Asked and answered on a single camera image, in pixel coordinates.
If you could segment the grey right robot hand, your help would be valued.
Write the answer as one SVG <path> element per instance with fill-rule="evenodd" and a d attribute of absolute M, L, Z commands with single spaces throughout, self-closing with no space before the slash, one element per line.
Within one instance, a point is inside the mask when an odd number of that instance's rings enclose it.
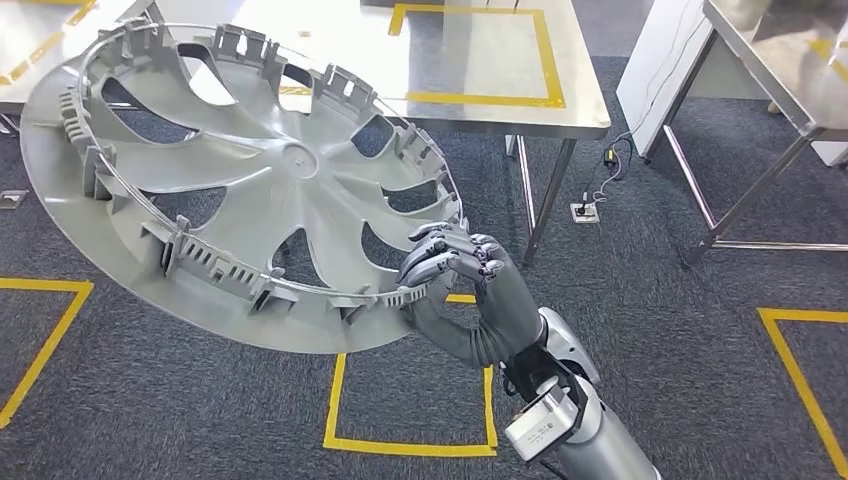
<path fill-rule="evenodd" d="M 424 337 L 464 364 L 482 368 L 507 362 L 544 332 L 538 307 L 510 254 L 495 237 L 435 222 L 408 235 L 415 243 L 396 277 L 400 287 L 424 285 L 427 295 L 403 308 Z M 473 282 L 480 314 L 475 326 L 443 315 L 456 277 Z"/>

